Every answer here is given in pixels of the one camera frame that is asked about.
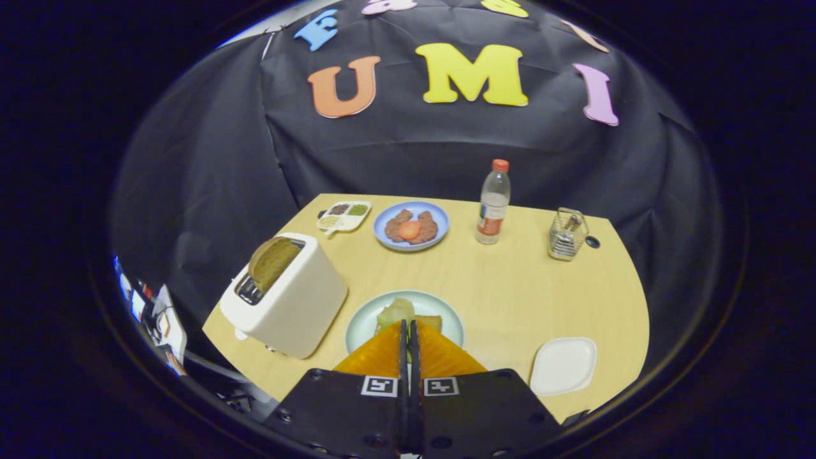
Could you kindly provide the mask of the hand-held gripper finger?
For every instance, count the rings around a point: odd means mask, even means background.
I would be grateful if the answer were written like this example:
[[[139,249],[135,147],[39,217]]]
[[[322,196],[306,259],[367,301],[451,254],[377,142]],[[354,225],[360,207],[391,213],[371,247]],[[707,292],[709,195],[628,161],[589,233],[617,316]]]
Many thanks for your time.
[[[398,458],[409,401],[408,330],[397,328],[396,377],[312,368],[262,422],[303,448],[300,457]]]
[[[425,374],[460,347],[413,321],[410,447],[423,458],[521,458],[549,448],[563,427],[510,368]]]

